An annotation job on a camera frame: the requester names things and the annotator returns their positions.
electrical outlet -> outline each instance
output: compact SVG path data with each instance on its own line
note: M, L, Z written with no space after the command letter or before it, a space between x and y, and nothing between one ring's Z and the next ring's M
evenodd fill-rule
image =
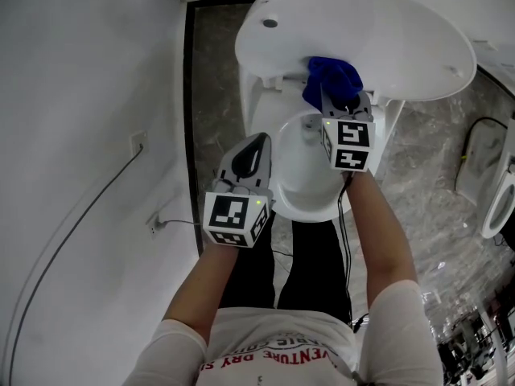
M159 213L154 213L147 221L146 226L148 227L148 232L150 234L150 238L153 240L159 234L159 230L155 227L156 221L159 220Z
M142 154L148 153L148 136L146 131L134 133L130 136L130 156L134 157L139 152L139 145L143 145Z

blue cloth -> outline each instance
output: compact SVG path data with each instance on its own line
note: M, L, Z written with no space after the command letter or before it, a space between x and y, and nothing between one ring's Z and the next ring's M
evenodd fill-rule
M309 78L303 92L303 99L322 111L320 87L331 99L333 105L344 110L345 106L356 99L363 90L363 82L356 69L343 60L328 57L311 57Z

person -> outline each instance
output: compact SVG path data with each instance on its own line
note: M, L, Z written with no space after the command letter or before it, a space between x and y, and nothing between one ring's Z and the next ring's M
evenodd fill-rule
M359 362L332 222L293 222L275 309L270 219L254 248L208 245L124 385L443 384L401 225L369 172L347 193L367 268Z

toilet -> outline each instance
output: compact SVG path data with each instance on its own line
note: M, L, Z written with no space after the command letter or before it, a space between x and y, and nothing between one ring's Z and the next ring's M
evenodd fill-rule
M336 218L343 185L321 145L321 113L302 98L312 56L360 74L376 130L373 174L405 101L450 96L476 73L465 35L412 0L256 0L235 52L245 132L272 139L273 209L303 222Z
M489 239L501 231L515 209L513 117L508 129L488 120L474 124L465 156L456 191L476 205L478 230Z

power cord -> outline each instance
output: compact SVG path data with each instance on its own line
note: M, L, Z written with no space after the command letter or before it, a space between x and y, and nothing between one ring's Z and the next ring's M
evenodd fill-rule
M165 220L162 222L159 220L159 216L157 216L155 218L155 222L154 222L155 230L164 229L167 226L167 224L169 224L169 223L186 223L186 224L193 224L194 226L202 225L202 223L190 222L188 220Z
M361 328L361 325L363 324L363 322L365 321L365 318L368 316L369 314L368 313L365 313L363 316L361 316L360 318L357 319L357 322L356 324L354 325L354 329L352 329L352 331L354 333L357 333L357 331Z
M284 266L280 261L278 261L277 259L275 259L275 260L279 263L279 265L282 267L282 269L283 269L286 273L290 274L290 270L288 270L288 269L287 269L287 268L286 268L286 267L285 267L285 266Z
M476 119L472 125L470 126L470 129L468 129L467 131L467 134L465 135L465 140L463 142L463 148L461 149L461 164L463 164L463 162L465 160L467 160L467 147L468 147L468 143L470 142L470 136L472 134L472 129L474 129L474 127L480 122L480 121L483 121L483 120L488 120L488 121L493 121L494 123L497 123L498 125L500 125L501 127L504 127L505 129L508 129L508 126L505 125L504 123L502 123L501 121L498 121L497 119L494 119L493 117L480 117L478 119ZM456 175L455 179L454 179L454 191L456 191L456 182L458 181L458 175Z
M284 253L284 252L279 252L278 250L272 250L272 252L282 254L283 256L293 257L293 255L292 255L292 254Z
M342 242L344 244L344 252L345 252L345 293L347 294L348 299L348 325L352 325L352 302L351 302L351 296L348 292L348 285L350 283L350 275L351 275L351 262L352 262L352 256L351 256L351 250L350 245L348 243L348 237L347 237L347 228L345 227L345 219L344 219L344 208L342 204L342 200L344 197L344 194L348 187L350 186L352 179L354 177L353 172L348 172L347 178L345 179L344 186L341 189L340 196L338 197L338 215L339 215L339 223L340 223L340 231L341 231L341 238Z
M16 336L14 337L14 344L13 344L13 349L12 349L12 354L10 356L10 367L9 367L9 386L12 386L12 380L13 380L13 370L14 370L14 358L16 356L16 349L18 347L18 341L19 341L19 336L22 332L22 328L23 328L23 324L25 323L25 317L27 316L27 312L29 310L29 307L31 307L31 303L32 303L32 300L34 299L34 296L36 294L36 292L38 291L38 288L39 286L41 285L41 282L43 281L43 278L45 277L45 275L47 274L48 270L50 269L50 266L52 266L52 263L54 262L54 260L56 259L57 255L59 254L59 252L61 251L61 249L63 248L63 246L66 244L66 242L68 241L68 239L70 238L70 236L73 234L73 232L75 232L75 230L77 229L77 227L79 226L80 222L82 222L82 220L86 217L86 215L89 213L89 211L91 210L91 208L95 205L95 203L99 200L99 198L104 194L104 192L109 189L109 186L111 186L115 181L116 179L118 179L120 177L120 175L125 171L125 169L134 161L136 160L136 158L143 152L143 145L140 144L139 145L139 152L137 152L131 160L129 160L123 167L120 171L118 171L115 176L104 186L104 188L100 191L100 193L98 193L97 197L95 197L95 199L93 199L93 201L89 204L89 206L86 207L86 209L84 210L84 212L82 213L82 215L80 215L79 219L77 222L75 222L75 224L73 225L73 227L70 229L70 231L68 232L68 234L64 237L63 241L61 241L60 245L57 247L56 251L54 252L54 254L51 256L50 258L50 261L47 263L47 265L45 266L43 272L41 273L41 275L39 276L39 279L38 281L35 283L35 286L34 286L34 289L32 289L32 292L31 292L31 296L29 297L28 299L28 302L27 304L25 305L25 308L23 309L23 313L22 313L22 318L20 319L19 321L19 324L18 324L18 329L16 331Z
M493 237L493 243L497 246L497 247L508 247L508 244L506 243L506 240L504 237L501 238L501 241L499 243L497 243L497 240L496 240L496 237L494 236Z

